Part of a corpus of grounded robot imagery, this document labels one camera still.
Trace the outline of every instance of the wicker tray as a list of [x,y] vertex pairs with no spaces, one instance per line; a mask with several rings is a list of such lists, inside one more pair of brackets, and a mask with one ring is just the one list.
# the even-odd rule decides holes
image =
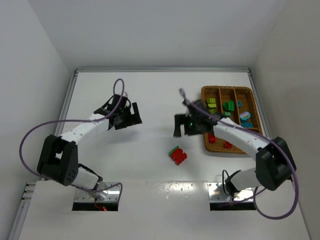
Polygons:
[[[231,112],[231,120],[237,124],[240,122],[240,114],[243,112],[249,112],[251,118],[247,121],[252,123],[253,128],[248,128],[257,133],[263,134],[256,101],[252,90],[248,87],[238,86],[204,86],[201,89],[201,99],[207,105],[207,98],[215,98],[216,111],[224,113],[222,104],[229,100],[234,101],[234,111]],[[238,101],[241,102],[242,106],[238,107]],[[209,152],[221,152],[221,153],[234,153],[244,154],[242,150],[232,145],[232,148],[225,148],[225,140],[217,138],[215,143],[209,143],[208,134],[203,135],[205,149]]]

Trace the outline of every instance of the white robotic arm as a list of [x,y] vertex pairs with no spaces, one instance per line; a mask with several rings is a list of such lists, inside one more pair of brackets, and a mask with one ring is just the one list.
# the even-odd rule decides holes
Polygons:
[[[242,127],[221,112],[209,113],[201,100],[187,106],[186,114],[174,116],[174,137],[181,137],[181,125],[188,136],[210,133],[243,150],[255,161],[255,168],[236,171],[225,180],[225,188],[231,196],[247,188],[263,186],[268,190],[276,190],[285,180],[291,177],[291,168],[283,155],[266,139],[241,130]],[[294,170],[296,165],[285,140],[280,137],[273,139],[290,160]]]
[[94,111],[85,123],[59,136],[49,135],[43,144],[37,172],[64,186],[72,185],[95,190],[103,179],[88,167],[78,163],[78,149],[112,127],[118,130],[142,123],[137,103],[131,104],[127,96],[122,97],[113,115],[105,118],[119,99],[120,95],[114,94],[112,103],[109,103],[110,98]]
[[[248,154],[254,161],[256,161],[258,149],[263,149],[269,144],[268,141],[262,138],[234,127],[226,126],[223,123],[241,127],[230,118],[223,118],[217,123],[217,125],[213,126],[214,135],[219,139],[223,139],[235,145],[237,148]],[[260,187],[262,185],[256,177],[255,167],[237,172],[230,181],[238,191],[247,188]]]

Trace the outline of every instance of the green toy brick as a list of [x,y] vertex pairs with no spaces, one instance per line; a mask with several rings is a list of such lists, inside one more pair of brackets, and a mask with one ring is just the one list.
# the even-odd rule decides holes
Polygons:
[[228,103],[228,110],[229,111],[234,111],[235,110],[235,102],[230,100],[229,103]]
[[216,103],[216,99],[215,99],[214,97],[208,97],[208,98],[206,99],[206,102],[207,102],[208,104],[215,104],[215,103]]
[[217,107],[217,104],[215,104],[215,103],[208,103],[208,107],[209,107],[209,108],[216,108],[216,107]]
[[174,149],[172,149],[170,152],[169,152],[169,157],[171,157],[172,153],[177,150],[179,148],[179,146],[176,146]]
[[223,110],[228,111],[228,103],[225,102],[224,104],[222,104]]

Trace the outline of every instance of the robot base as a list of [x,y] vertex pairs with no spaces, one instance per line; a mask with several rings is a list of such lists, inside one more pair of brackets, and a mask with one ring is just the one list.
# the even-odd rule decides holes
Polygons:
[[252,197],[254,195],[252,188],[247,188],[236,193],[232,201],[231,196],[225,194],[222,182],[208,182],[207,187],[211,211],[255,210],[253,199],[237,203],[238,201]]

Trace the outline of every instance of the red block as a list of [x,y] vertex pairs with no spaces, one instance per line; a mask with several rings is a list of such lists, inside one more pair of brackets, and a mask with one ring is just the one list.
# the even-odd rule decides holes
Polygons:
[[214,144],[216,142],[216,137],[208,133],[208,140],[210,144]]
[[230,142],[228,142],[228,141],[225,141],[224,148],[225,149],[230,149],[230,148],[232,148],[232,144]]
[[181,164],[187,158],[187,154],[181,148],[176,149],[171,154],[171,159],[175,162],[175,164]]

